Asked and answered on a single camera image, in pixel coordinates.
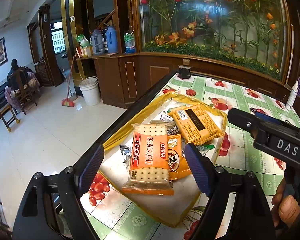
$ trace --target barcode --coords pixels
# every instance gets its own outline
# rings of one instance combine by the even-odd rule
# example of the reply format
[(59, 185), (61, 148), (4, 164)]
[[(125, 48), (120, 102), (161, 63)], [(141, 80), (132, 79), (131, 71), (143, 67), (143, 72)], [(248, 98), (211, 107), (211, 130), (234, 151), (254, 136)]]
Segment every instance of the barcode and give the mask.
[(177, 113), (180, 116), (181, 120), (188, 119), (188, 116), (186, 115), (185, 111), (179, 110)]

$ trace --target white bottle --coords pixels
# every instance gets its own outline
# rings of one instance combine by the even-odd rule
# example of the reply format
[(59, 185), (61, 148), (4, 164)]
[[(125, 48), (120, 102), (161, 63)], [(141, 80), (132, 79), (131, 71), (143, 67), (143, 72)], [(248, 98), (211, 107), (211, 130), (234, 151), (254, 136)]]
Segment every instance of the white bottle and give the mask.
[(293, 103), (294, 103), (294, 100), (296, 99), (297, 97), (297, 94), (298, 94), (298, 80), (296, 81), (296, 83), (294, 84), (294, 86), (292, 87), (292, 90), (291, 90), (291, 93), (290, 93), (290, 96), (288, 98), (288, 101), (286, 103), (286, 108), (290, 111), (292, 106), (293, 106)]

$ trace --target person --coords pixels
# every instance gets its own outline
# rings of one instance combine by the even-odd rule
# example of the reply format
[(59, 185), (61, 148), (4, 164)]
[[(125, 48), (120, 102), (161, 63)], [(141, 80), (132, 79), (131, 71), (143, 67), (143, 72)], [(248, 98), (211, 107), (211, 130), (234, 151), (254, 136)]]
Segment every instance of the person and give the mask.
[(300, 206), (295, 198), (291, 195), (283, 198), (284, 189), (286, 187), (286, 181), (283, 178), (277, 187), (276, 194), (272, 198), (273, 208), (271, 210), (272, 219), (274, 221), (274, 227), (276, 227), (280, 219), (288, 226), (291, 227), (293, 222), (300, 214)]
[[(12, 90), (19, 89), (16, 78), (12, 76), (12, 74), (15, 73), (15, 71), (18, 70), (19, 68), (21, 67), (18, 66), (18, 61), (16, 59), (13, 59), (11, 62), (11, 70), (9, 71), (7, 76), (7, 86), (10, 87)], [(22, 84), (25, 85), (27, 83), (26, 76), (21, 73), (20, 78)]]

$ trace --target green checkered tablecloth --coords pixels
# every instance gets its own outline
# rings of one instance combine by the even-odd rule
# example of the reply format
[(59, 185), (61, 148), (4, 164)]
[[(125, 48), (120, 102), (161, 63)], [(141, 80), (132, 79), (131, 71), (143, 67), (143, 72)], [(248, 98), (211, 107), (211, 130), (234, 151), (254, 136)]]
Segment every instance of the green checkered tablecloth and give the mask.
[[(293, 109), (288, 111), (284, 104), (277, 103), (275, 99), (239, 85), (199, 76), (182, 80), (175, 75), (167, 83), (167, 88), (173, 88), (183, 94), (188, 89), (195, 90), (194, 97), (208, 105), (212, 104), (209, 98), (222, 98), (226, 101), (227, 106), (236, 107), (248, 113), (250, 113), (251, 107), (259, 108), (269, 116), (288, 121), (300, 128), (300, 119)], [(253, 171), (258, 177), (271, 207), (272, 196), (283, 178), (284, 171), (277, 166), (272, 156), (253, 147), (253, 139), (249, 133), (229, 123), (226, 132), (229, 135), (231, 146), (228, 155), (219, 156), (216, 164), (236, 174)], [(234, 198), (235, 194), (230, 194), (219, 236), (225, 234), (229, 225)], [(95, 207), (90, 205), (88, 194), (84, 194), (81, 198), (82, 206), (101, 240), (182, 240), (191, 224), (200, 218), (198, 210), (202, 209), (207, 201), (207, 197), (202, 194), (194, 205), (194, 210), (189, 212), (183, 223), (177, 228), (169, 228), (153, 220), (113, 187), (106, 193), (103, 200), (97, 202)]]

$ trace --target wooden railing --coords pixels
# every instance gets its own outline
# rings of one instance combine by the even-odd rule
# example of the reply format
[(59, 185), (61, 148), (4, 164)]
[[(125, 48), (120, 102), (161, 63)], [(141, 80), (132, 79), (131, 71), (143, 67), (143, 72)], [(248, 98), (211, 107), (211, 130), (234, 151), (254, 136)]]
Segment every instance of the wooden railing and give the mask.
[(114, 15), (114, 10), (108, 14), (108, 16), (98, 25), (97, 30), (102, 29), (103, 25), (109, 21), (109, 19)]

